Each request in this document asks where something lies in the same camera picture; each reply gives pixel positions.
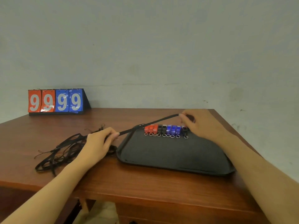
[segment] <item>person's right arm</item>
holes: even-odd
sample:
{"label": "person's right arm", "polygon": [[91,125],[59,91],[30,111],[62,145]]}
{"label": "person's right arm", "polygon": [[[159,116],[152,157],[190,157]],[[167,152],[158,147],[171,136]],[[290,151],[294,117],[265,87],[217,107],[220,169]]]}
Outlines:
{"label": "person's right arm", "polygon": [[[186,115],[192,115],[195,122]],[[207,109],[185,110],[180,118],[194,134],[223,149],[272,224],[299,223],[299,184],[296,181],[228,132]]]}

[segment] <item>scoreboard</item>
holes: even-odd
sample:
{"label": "scoreboard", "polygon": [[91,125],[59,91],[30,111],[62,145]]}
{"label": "scoreboard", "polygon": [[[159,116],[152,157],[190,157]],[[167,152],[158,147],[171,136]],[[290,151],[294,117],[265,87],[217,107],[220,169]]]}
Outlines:
{"label": "scoreboard", "polygon": [[90,108],[84,89],[28,90],[29,115],[82,114]]}

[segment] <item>plastic tray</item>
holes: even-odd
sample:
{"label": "plastic tray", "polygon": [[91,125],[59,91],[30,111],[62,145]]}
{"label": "plastic tray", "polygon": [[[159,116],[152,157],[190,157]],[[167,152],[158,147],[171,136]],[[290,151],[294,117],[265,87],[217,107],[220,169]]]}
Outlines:
{"label": "plastic tray", "polygon": [[188,133],[184,137],[145,136],[144,128],[131,132],[118,147],[117,158],[126,164],[224,176],[235,171],[214,142]]}

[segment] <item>white digit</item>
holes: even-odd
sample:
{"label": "white digit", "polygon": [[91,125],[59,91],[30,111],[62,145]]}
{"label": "white digit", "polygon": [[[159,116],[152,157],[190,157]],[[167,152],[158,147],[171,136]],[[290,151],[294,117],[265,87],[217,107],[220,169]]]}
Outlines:
{"label": "white digit", "polygon": [[36,111],[38,109],[39,106],[39,97],[36,94],[33,94],[30,98],[30,103],[31,105],[35,105],[35,107],[30,107],[31,111]]}
{"label": "white digit", "polygon": [[76,106],[72,106],[72,109],[74,111],[77,111],[81,106],[81,98],[80,98],[79,94],[74,93],[72,95],[72,103],[73,103],[73,105],[76,105]]}
{"label": "white digit", "polygon": [[62,106],[58,106],[58,110],[59,111],[63,111],[66,108],[67,105],[67,99],[66,99],[66,95],[64,93],[61,93],[58,95],[58,104],[62,105]]}
{"label": "white digit", "polygon": [[45,111],[50,111],[52,106],[53,106],[53,98],[50,94],[46,94],[45,97],[44,97],[44,103],[45,105],[49,105],[48,107],[47,106],[44,106],[44,110]]}

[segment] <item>forearm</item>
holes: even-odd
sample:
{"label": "forearm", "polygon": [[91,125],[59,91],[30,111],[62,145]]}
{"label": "forearm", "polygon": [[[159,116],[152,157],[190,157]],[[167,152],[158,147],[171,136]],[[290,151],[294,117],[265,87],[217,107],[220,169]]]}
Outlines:
{"label": "forearm", "polygon": [[299,184],[230,134],[216,142],[271,223],[299,223]]}
{"label": "forearm", "polygon": [[2,224],[53,224],[87,170],[88,168],[81,167],[73,161],[49,184],[4,220]]}

